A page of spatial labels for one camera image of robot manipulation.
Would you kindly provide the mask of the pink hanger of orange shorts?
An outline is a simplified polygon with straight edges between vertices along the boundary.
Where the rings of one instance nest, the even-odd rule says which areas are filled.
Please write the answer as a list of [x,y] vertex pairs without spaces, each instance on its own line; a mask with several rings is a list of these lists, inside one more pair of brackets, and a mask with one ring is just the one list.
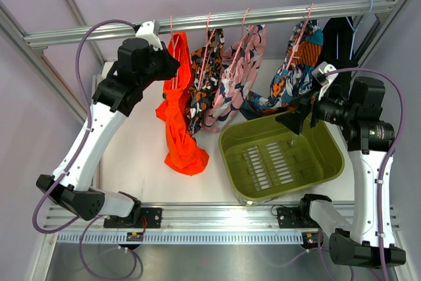
[[183,42],[181,46],[178,45],[178,40],[183,39],[181,36],[175,36],[174,35],[174,29],[173,29],[173,22],[172,22],[172,16],[170,16],[170,35],[171,39],[170,42],[172,44],[172,56],[179,62],[179,67],[176,72],[175,78],[172,79],[172,89],[178,93],[178,97],[181,97],[182,95],[182,87],[180,87],[180,82],[182,81],[182,73],[183,68],[185,64],[185,58],[184,58],[184,49],[185,49],[185,43]]

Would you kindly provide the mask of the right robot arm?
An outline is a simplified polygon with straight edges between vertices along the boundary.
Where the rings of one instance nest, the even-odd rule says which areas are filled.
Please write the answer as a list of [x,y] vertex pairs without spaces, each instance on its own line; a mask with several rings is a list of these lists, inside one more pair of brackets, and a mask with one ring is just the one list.
[[276,121],[293,133],[320,121],[341,127],[353,166],[355,206],[348,222],[325,195],[306,194],[300,200],[298,219],[305,226],[317,223],[329,239],[329,254],[337,265],[381,268],[406,262],[406,253],[395,245],[389,210],[389,171],[393,162],[387,156],[395,131],[380,120],[384,83],[370,77],[354,81],[348,99],[320,97],[311,90],[299,98],[297,110],[278,115]]

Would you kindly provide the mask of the bright orange shorts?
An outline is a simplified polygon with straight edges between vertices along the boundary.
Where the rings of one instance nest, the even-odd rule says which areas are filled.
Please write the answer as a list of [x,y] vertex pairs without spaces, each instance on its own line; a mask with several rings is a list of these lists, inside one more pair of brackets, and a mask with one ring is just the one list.
[[[209,161],[209,155],[200,147],[193,136],[189,135],[186,128],[184,110],[188,99],[188,89],[192,83],[191,57],[188,47],[187,36],[184,32],[177,32],[175,36],[181,36],[178,45],[185,44],[185,64],[182,73],[182,95],[172,89],[172,79],[164,81],[163,93],[165,100],[155,110],[157,118],[165,123],[165,136],[168,153],[164,162],[176,172],[188,176],[194,176],[205,170]],[[169,41],[168,51],[172,54],[172,44]]]

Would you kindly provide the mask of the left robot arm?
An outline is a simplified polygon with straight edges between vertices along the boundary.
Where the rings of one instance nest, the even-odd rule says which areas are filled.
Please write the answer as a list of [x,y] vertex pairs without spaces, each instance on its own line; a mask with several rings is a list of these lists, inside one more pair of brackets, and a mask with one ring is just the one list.
[[114,216],[128,228],[137,226],[141,211],[136,198],[96,190],[91,181],[112,137],[143,99],[144,90],[175,76],[179,65],[157,36],[124,40],[117,61],[93,94],[87,120],[68,154],[52,174],[37,179],[42,200],[50,199],[84,220]]

